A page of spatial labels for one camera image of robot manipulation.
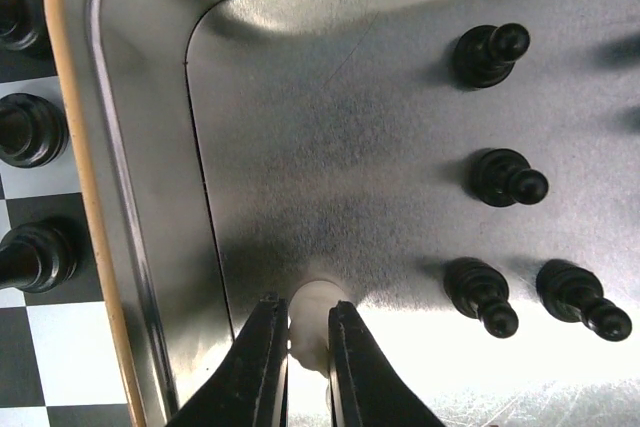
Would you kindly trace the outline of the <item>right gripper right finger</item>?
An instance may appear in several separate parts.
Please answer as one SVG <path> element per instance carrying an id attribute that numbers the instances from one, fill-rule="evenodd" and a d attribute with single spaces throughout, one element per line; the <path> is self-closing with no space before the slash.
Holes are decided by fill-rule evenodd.
<path id="1" fill-rule="evenodd" d="M 334 426 L 441 426 L 397 375 L 355 305 L 328 314 L 329 382 Z"/>

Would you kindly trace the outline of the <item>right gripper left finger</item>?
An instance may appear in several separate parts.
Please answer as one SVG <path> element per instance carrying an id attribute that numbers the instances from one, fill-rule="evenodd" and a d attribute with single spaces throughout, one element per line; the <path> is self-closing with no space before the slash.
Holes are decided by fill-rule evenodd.
<path id="1" fill-rule="evenodd" d="M 254 307 L 229 352 L 171 418 L 179 426 L 285 426 L 288 309 L 275 293 Z"/>

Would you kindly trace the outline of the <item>white chess piece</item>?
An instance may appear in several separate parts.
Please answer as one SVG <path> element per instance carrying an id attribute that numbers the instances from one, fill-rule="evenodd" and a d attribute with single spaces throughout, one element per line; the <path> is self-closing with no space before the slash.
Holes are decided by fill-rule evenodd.
<path id="1" fill-rule="evenodd" d="M 302 285 L 289 303 L 289 353 L 300 365 L 329 376 L 329 311 L 346 293 L 336 284 L 315 280 Z"/>

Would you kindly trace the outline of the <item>black white chess board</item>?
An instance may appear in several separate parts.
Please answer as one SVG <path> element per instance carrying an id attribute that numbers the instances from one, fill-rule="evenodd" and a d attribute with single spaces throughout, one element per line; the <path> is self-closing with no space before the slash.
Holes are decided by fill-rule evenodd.
<path id="1" fill-rule="evenodd" d="M 130 424 L 45 36 L 1 53 L 1 422 Z"/>

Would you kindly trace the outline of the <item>metal tin tray with pieces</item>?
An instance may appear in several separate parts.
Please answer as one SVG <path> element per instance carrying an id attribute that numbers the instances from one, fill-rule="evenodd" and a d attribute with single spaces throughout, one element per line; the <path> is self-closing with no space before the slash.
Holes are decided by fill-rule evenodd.
<path id="1" fill-rule="evenodd" d="M 635 426 L 639 337 L 554 319 L 551 259 L 639 316 L 639 0 L 45 0 L 132 422 L 161 426 L 256 301 L 340 286 L 449 426 Z M 459 38 L 523 25 L 496 86 Z M 549 182 L 497 208 L 486 150 Z M 506 339 L 462 315 L 445 265 L 509 286 Z"/>

